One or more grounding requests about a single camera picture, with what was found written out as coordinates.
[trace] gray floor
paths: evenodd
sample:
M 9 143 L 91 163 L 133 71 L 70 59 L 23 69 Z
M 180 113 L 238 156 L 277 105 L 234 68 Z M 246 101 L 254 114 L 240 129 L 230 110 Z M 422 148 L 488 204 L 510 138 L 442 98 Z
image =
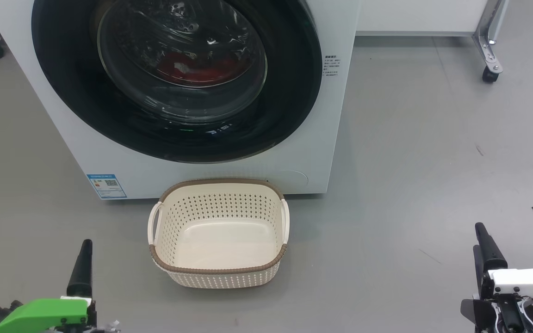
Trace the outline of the gray floor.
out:
M 11 55 L 0 60 L 0 304 L 58 297 L 92 238 L 101 322 L 125 333 L 471 333 L 473 225 L 533 268 L 533 2 L 512 1 L 480 81 L 471 40 L 358 38 L 325 196 L 290 200 L 290 250 L 247 290 L 150 259 L 153 201 L 101 202 Z

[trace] white washing machine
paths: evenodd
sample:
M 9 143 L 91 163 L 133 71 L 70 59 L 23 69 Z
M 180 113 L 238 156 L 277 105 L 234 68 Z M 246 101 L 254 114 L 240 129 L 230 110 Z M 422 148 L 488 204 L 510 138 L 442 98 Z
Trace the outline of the white washing machine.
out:
M 358 9 L 0 0 L 0 32 L 101 199 L 215 177 L 323 193 Z

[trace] white plastic basket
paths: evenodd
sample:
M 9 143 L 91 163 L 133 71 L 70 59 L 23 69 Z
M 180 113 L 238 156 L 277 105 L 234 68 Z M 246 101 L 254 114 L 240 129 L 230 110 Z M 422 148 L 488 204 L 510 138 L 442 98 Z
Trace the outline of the white plastic basket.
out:
M 288 237 L 289 208 L 283 194 L 253 179 L 177 184 L 161 196 L 148 221 L 149 249 L 157 267 L 193 288 L 269 282 Z

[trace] label sticker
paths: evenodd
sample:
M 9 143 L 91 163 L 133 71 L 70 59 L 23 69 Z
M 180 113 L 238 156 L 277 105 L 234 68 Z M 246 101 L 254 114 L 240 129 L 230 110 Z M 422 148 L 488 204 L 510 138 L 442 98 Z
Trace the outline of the label sticker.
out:
M 101 199 L 127 198 L 115 175 L 87 175 Z
M 322 76 L 338 76 L 339 67 L 341 67 L 341 60 L 339 58 L 335 55 L 325 55 Z

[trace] washing machine door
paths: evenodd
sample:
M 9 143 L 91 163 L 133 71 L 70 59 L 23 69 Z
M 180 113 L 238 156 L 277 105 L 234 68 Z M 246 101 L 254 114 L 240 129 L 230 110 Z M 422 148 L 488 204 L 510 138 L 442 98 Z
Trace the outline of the washing machine door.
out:
M 58 95 L 109 139 L 166 160 L 260 153 L 320 89 L 300 0 L 35 0 L 32 37 Z

